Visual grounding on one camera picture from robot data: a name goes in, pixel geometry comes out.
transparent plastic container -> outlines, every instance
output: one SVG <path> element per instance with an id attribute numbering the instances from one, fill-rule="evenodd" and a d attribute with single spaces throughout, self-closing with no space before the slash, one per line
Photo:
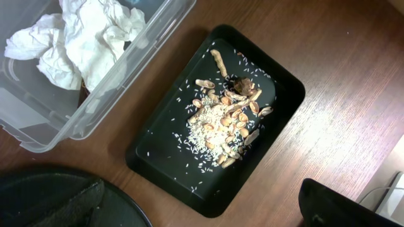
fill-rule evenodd
<path id="1" fill-rule="evenodd" d="M 22 147 L 35 153 L 48 151 L 68 137 L 85 139 L 132 85 L 195 2 L 120 0 L 121 4 L 145 13 L 146 28 L 77 108 L 79 91 L 64 90 L 51 84 L 36 68 L 38 59 L 17 61 L 4 57 L 6 39 L 35 24 L 43 14 L 61 13 L 59 1 L 1 1 L 0 125 L 21 141 Z M 116 74 L 123 74 L 124 79 L 111 89 Z"/>

crumpled white tissue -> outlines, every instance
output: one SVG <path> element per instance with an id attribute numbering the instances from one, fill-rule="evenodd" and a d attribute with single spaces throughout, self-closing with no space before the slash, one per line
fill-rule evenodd
<path id="1" fill-rule="evenodd" d="M 92 92 L 123 54 L 124 42 L 133 41 L 146 26 L 144 14 L 135 8 L 129 11 L 116 0 L 59 0 L 59 4 L 62 15 L 43 15 L 31 28 L 16 32 L 4 55 L 40 58 L 38 69 L 54 85 L 78 90 L 83 78 Z M 144 38 L 138 47 L 147 43 Z M 124 73 L 116 73 L 104 91 L 116 88 L 123 77 Z"/>
<path id="2" fill-rule="evenodd" d="M 52 45 L 54 33 L 63 28 L 62 14 L 43 15 L 34 26 L 7 39 L 4 56 L 17 60 L 39 58 Z"/>

wooden table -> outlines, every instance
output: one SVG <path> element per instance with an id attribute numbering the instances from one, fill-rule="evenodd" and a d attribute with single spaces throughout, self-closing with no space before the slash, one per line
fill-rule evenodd
<path id="1" fill-rule="evenodd" d="M 132 172 L 124 152 L 215 26 L 236 27 L 306 99 L 223 215 L 207 219 Z M 34 154 L 0 132 L 0 170 L 57 163 L 104 177 L 155 226 L 297 226 L 301 181 L 355 199 L 404 133 L 404 17 L 383 0 L 199 0 L 97 130 Z"/>

wood grain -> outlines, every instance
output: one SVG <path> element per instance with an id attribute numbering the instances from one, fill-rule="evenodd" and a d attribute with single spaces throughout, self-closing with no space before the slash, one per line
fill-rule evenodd
<path id="1" fill-rule="evenodd" d="M 306 99 L 224 214 L 207 219 L 128 169 L 124 152 L 223 23 L 299 78 Z M 355 199 L 404 134 L 403 28 L 404 17 L 383 0 L 199 0 L 88 139 L 33 154 L 1 131 L 0 170 L 57 163 L 96 173 L 134 198 L 155 226 L 297 226 L 304 178 Z"/>

black object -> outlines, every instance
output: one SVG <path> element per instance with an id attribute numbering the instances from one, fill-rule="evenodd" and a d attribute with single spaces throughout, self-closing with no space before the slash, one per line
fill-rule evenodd
<path id="1" fill-rule="evenodd" d="M 195 85 L 196 79 L 210 79 L 216 84 L 216 94 L 223 90 L 223 85 L 219 83 L 227 83 L 229 86 L 232 84 L 217 73 L 217 65 L 209 51 L 211 49 L 220 51 L 229 76 L 233 74 L 229 80 L 237 79 L 234 75 L 253 79 L 253 83 L 256 86 L 260 84 L 263 90 L 257 100 L 260 108 L 267 103 L 274 111 L 264 119 L 246 111 L 249 119 L 255 120 L 250 131 L 257 127 L 261 131 L 252 147 L 242 157 L 243 160 L 237 160 L 226 169 L 212 167 L 211 162 L 207 161 L 203 163 L 203 169 L 212 168 L 213 172 L 202 173 L 198 165 L 204 160 L 201 157 L 203 154 L 192 154 L 174 133 L 179 135 L 181 141 L 186 140 L 189 134 L 186 122 L 195 113 L 195 109 L 191 107 L 193 112 L 188 113 L 185 107 L 192 104 L 195 90 L 200 89 Z M 302 103 L 304 94 L 303 84 L 250 40 L 230 26 L 219 26 L 202 43 L 146 121 L 127 150 L 126 163 L 132 170 L 202 215 L 217 217 L 224 212 L 266 154 Z"/>
<path id="2" fill-rule="evenodd" d="M 152 225 L 111 183 L 79 170 L 41 166 L 0 177 L 0 226 Z"/>
<path id="3" fill-rule="evenodd" d="M 304 179 L 300 211 L 307 227 L 401 227 L 313 179 Z"/>

